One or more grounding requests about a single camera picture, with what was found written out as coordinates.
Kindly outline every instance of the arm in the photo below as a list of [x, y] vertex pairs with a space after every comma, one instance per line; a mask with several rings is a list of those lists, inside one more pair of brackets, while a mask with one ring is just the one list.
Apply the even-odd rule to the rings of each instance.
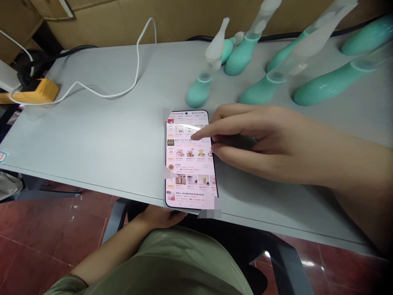
[[[228, 145], [231, 135], [251, 136], [251, 150]], [[285, 183], [331, 188], [346, 213], [382, 251], [390, 243], [393, 152], [281, 107], [225, 104], [210, 125], [191, 136], [213, 137], [222, 161]]]
[[126, 227], [82, 260], [71, 271], [71, 274], [80, 277], [88, 286], [99, 281], [130, 259], [138, 251], [143, 239], [152, 230], [171, 227], [187, 215], [184, 212], [172, 215], [172, 211], [168, 208], [149, 205]]

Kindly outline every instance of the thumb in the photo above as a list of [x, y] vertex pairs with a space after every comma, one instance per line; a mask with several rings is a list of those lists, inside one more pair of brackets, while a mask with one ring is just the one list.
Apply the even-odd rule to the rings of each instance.
[[242, 150], [223, 143], [212, 145], [212, 152], [223, 162], [248, 173], [262, 177], [269, 155]]

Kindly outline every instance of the black cable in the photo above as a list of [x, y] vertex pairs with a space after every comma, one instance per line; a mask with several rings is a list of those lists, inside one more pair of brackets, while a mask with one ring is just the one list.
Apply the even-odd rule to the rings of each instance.
[[[365, 21], [365, 22], [360, 23], [358, 25], [355, 25], [353, 27], [336, 30], [336, 31], [334, 31], [332, 33], [331, 37], [345, 35], [345, 34], [348, 34], [348, 33], [352, 32], [352, 31], [358, 30], [358, 29], [368, 25], [369, 23], [379, 19], [380, 17], [382, 17], [382, 16], [378, 16], [376, 18], [370, 19], [368, 21]], [[266, 42], [266, 41], [273, 41], [273, 40], [279, 40], [279, 39], [297, 38], [297, 37], [300, 36], [301, 33], [302, 32], [292, 32], [292, 33], [284, 33], [284, 34], [277, 34], [277, 35], [262, 36], [259, 39], [258, 42]], [[198, 35], [198, 36], [194, 36], [194, 37], [188, 38], [186, 41], [195, 41], [195, 40], [211, 42], [213, 40], [213, 37], [204, 36], [204, 35]]]
[[81, 45], [81, 46], [75, 47], [69, 51], [59, 53], [57, 55], [53, 55], [53, 56], [46, 57], [43, 59], [33, 60], [33, 61], [29, 62], [26, 66], [24, 66], [20, 71], [18, 71], [18, 74], [17, 74], [18, 80], [24, 88], [34, 91], [34, 89], [39, 84], [39, 82], [37, 82], [37, 80], [35, 78], [30, 76], [30, 71], [33, 66], [36, 66], [39, 64], [45, 64], [45, 63], [54, 61], [54, 60], [62, 58], [62, 57], [66, 57], [70, 54], [74, 54], [80, 50], [88, 49], [88, 48], [96, 48], [96, 46]]

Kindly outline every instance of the black chair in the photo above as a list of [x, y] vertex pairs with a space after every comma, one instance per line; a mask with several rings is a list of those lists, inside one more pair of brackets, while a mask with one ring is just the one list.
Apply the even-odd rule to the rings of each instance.
[[[123, 228], [126, 214], [128, 220], [131, 221], [137, 214], [143, 212], [147, 206], [148, 204], [138, 201], [128, 200], [124, 198], [118, 199], [113, 207], [112, 214], [109, 218], [108, 226], [106, 228], [102, 243], [106, 242], [117, 231]], [[219, 227], [219, 232], [223, 233], [221, 235], [221, 238], [224, 235], [229, 236], [229, 233], [234, 233], [235, 235], [237, 235], [235, 237], [237, 239], [236, 241], [244, 241], [244, 243], [247, 244], [248, 247], [253, 248], [251, 249], [251, 251], [242, 252], [254, 252], [258, 253], [258, 255], [263, 253], [264, 251], [269, 252], [271, 263], [273, 265], [274, 275], [276, 278], [278, 292], [280, 295], [314, 294], [302, 262], [298, 256], [298, 253], [291, 245], [281, 240], [274, 234], [267, 231], [224, 222], [217, 219], [196, 219], [196, 216], [193, 216], [193, 214], [188, 214], [188, 216], [179, 225], [195, 229], [209, 236], [212, 235], [210, 235], [209, 232], [206, 232], [206, 228], [209, 228], [207, 231], [211, 231], [212, 228]], [[222, 241], [220, 241], [220, 237], [212, 237], [214, 237], [221, 244], [223, 244], [224, 247], [232, 254], [231, 250], [228, 249]], [[242, 266], [239, 265], [239, 267], [249, 281], [248, 275], [245, 273]]]

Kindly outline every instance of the clear plastic tube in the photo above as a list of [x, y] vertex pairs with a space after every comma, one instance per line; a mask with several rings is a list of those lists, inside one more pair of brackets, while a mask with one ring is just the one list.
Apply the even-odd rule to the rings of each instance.
[[281, 0], [264, 0], [250, 29], [246, 33], [248, 39], [259, 39], [271, 16], [280, 6]]
[[309, 27], [304, 31], [311, 34], [324, 24], [332, 20], [346, 5], [356, 3], [357, 0], [335, 0]]
[[215, 72], [214, 64], [215, 62], [213, 61], [207, 61], [205, 68], [198, 74], [198, 79], [201, 81], [211, 80]]
[[270, 15], [262, 15], [259, 13], [255, 17], [253, 24], [251, 25], [250, 29], [246, 33], [246, 37], [248, 39], [259, 39], [262, 36], [262, 32], [265, 29], [267, 23], [269, 22], [271, 16]]
[[362, 55], [352, 61], [352, 64], [362, 70], [375, 70], [393, 58], [393, 41]]
[[304, 62], [308, 57], [300, 56], [293, 51], [284, 58], [280, 64], [267, 73], [270, 80], [283, 82], [288, 79], [289, 75], [296, 75], [307, 66]]

